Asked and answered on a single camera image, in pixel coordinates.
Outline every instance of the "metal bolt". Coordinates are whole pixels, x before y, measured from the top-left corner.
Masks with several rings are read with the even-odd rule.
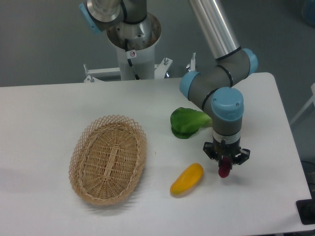
[[[165,74],[165,76],[164,76],[164,78],[165,79],[168,79],[168,78],[170,78],[171,77],[171,75],[168,73],[168,71],[166,72],[166,74]]]
[[[167,65],[168,63],[168,58],[164,58],[164,65]]]

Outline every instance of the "metal bracket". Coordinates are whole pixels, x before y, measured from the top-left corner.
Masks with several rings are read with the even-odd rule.
[[[155,79],[164,79],[169,78],[170,75],[167,72],[169,67],[172,65],[173,60],[169,58],[164,58],[160,64],[155,65]],[[120,69],[119,67],[115,68],[106,68],[106,69],[94,69],[89,70],[87,65],[84,64],[84,70],[86,78],[84,80],[85,83],[87,82],[94,82],[98,80],[96,77],[113,77],[113,76],[120,76]]]
[[[299,112],[293,117],[290,122],[290,126],[293,126],[301,117],[305,118],[307,114],[312,112],[315,108],[315,84],[312,84],[312,97],[304,104],[304,106],[299,110]]]

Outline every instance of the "white table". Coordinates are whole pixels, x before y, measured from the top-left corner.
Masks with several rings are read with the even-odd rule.
[[[179,79],[0,88],[0,235],[230,236],[312,230],[295,202],[311,198],[275,80],[252,74],[241,146],[250,159],[221,179],[203,152],[211,128],[188,140],[170,131],[178,107],[197,107]],[[148,138],[141,180],[123,204],[95,207],[71,189],[68,166],[84,129],[106,115],[139,122]],[[200,185],[177,199],[169,187],[191,163]]]

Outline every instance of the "silver metal arm tube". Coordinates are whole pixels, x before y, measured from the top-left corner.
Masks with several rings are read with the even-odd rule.
[[[189,0],[189,3],[216,59],[240,47],[219,0]]]

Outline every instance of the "black cable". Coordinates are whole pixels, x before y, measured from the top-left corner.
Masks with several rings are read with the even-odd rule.
[[[128,39],[125,38],[125,52],[128,52]],[[136,72],[136,70],[133,67],[133,64],[131,62],[131,59],[127,59],[129,66],[132,68],[134,76],[136,78],[136,80],[140,80],[140,77],[138,76],[138,73]]]
[[[315,165],[315,163],[310,162],[310,161],[301,161],[301,162],[304,162],[304,163],[309,163],[309,164]]]

